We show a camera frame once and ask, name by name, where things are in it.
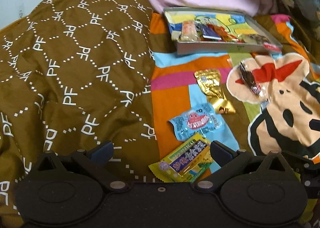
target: gold foil wrapper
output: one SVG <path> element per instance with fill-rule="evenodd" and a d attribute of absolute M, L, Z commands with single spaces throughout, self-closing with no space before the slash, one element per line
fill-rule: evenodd
<path fill-rule="evenodd" d="M 221 86 L 221 74 L 217 69 L 207 69 L 195 72 L 198 85 L 201 91 L 207 95 L 217 114 L 236 113 L 232 103 L 224 95 Z"/>

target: brown fabric with pf pattern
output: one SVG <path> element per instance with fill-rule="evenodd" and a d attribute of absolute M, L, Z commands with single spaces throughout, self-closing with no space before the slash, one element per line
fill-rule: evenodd
<path fill-rule="evenodd" d="M 114 143 L 108 169 L 154 181 L 147 0 L 44 0 L 0 32 L 0 215 L 20 227 L 13 190 L 40 153 Z"/>

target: metal tray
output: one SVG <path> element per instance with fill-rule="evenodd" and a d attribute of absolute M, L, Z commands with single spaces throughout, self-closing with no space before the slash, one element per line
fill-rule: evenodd
<path fill-rule="evenodd" d="M 265 30 L 261 25 L 259 25 L 255 20 L 253 20 L 248 14 L 236 11 L 226 11 L 219 9 L 205 9 L 205 8 L 165 8 L 163 10 L 164 16 L 170 24 L 170 18 L 167 17 L 168 12 L 204 12 L 204 13 L 220 13 L 228 15 L 238 15 L 243 16 L 246 23 L 255 30 L 259 35 L 265 36 L 271 44 L 276 45 L 280 50 L 282 45 L 278 40 L 276 40 L 267 30 Z M 269 49 L 265 48 L 263 45 L 250 44 L 250 43 L 230 43 L 230 42 L 210 42 L 210 41 L 200 41 L 200 42 L 181 42 L 176 41 L 177 53 L 178 55 L 188 55 L 194 53 L 216 53 L 216 52 L 238 52 L 238 53 L 274 53 Z"/>

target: red ear print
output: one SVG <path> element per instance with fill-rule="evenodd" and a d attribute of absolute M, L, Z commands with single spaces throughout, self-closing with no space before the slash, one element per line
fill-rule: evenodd
<path fill-rule="evenodd" d="M 277 79 L 278 82 L 284 81 L 289 75 L 291 75 L 302 63 L 302 60 L 294 61 L 283 65 L 282 67 L 276 69 L 274 63 L 264 64 L 260 69 L 255 69 L 252 71 L 254 79 L 258 83 L 270 82 Z M 236 80 L 238 84 L 244 84 L 241 79 Z"/>

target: box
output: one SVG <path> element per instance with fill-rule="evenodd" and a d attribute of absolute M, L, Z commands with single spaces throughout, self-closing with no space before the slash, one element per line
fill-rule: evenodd
<path fill-rule="evenodd" d="M 175 23 L 172 17 L 195 17 L 200 19 L 213 19 L 215 23 L 226 27 L 231 32 L 250 32 L 254 30 L 259 35 L 268 39 L 273 48 L 267 48 L 264 45 L 252 43 L 233 43 L 233 42 L 213 42 L 213 41 L 199 41 L 199 42 L 183 42 L 175 41 L 178 55 L 188 55 L 194 53 L 216 53 L 216 52 L 239 52 L 239 53 L 281 53 L 282 45 L 277 41 L 267 30 L 260 26 L 249 15 L 242 12 L 225 11 L 218 9 L 204 9 L 204 8 L 165 8 L 164 16 L 169 24 L 170 33 L 181 23 Z"/>

